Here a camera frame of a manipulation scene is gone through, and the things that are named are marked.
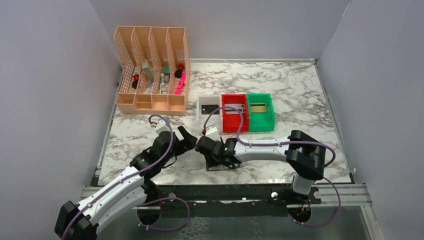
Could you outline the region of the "brown leather card holder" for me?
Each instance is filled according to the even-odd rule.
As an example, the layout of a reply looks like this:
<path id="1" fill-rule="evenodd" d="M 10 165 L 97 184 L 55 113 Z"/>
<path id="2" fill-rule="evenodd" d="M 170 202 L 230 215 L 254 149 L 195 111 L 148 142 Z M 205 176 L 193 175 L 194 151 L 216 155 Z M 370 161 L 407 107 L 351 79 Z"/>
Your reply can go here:
<path id="1" fill-rule="evenodd" d="M 206 171 L 227 171 L 241 167 L 241 162 L 234 157 L 212 157 L 205 156 Z"/>

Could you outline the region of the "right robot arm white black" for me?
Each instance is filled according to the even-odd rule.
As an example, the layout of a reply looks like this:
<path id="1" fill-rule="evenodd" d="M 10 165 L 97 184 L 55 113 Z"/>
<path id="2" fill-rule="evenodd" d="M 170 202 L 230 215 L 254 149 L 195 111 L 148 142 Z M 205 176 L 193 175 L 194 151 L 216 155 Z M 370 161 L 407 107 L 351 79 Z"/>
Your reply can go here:
<path id="1" fill-rule="evenodd" d="M 202 136 L 195 151 L 202 154 L 208 165 L 223 165 L 234 169 L 249 161 L 278 161 L 288 163 L 295 171 L 291 190 L 306 196 L 312 185 L 324 178 L 327 148 L 300 130 L 293 130 L 287 138 L 242 140 Z"/>

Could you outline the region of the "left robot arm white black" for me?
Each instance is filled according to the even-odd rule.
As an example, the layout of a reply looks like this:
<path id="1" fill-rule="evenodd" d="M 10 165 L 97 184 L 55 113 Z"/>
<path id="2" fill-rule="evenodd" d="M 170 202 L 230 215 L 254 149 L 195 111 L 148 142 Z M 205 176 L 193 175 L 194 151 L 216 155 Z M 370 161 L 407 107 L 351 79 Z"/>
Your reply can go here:
<path id="1" fill-rule="evenodd" d="M 182 139 L 166 128 L 106 186 L 78 203 L 66 202 L 60 208 L 54 232 L 63 240 L 95 240 L 125 211 L 144 203 L 160 204 L 158 186 L 152 178 L 168 166 L 169 160 L 194 149 L 198 141 L 183 126 L 177 129 Z"/>

